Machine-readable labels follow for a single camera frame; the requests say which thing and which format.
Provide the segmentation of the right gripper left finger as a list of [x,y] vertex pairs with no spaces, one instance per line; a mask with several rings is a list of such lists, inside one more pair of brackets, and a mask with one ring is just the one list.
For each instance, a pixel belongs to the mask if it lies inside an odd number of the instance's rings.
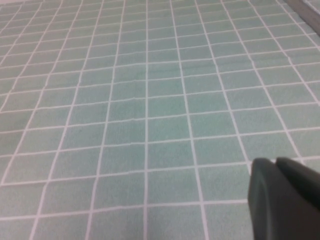
[[248,188],[248,207],[255,240],[279,240],[277,200],[286,186],[279,168],[267,158],[252,162]]

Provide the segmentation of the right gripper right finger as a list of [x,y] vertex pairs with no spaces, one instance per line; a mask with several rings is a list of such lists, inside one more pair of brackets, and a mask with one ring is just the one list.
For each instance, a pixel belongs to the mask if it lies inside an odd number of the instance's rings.
[[293,240],[320,238],[320,174],[289,158],[279,157],[276,166],[293,190],[285,221]]

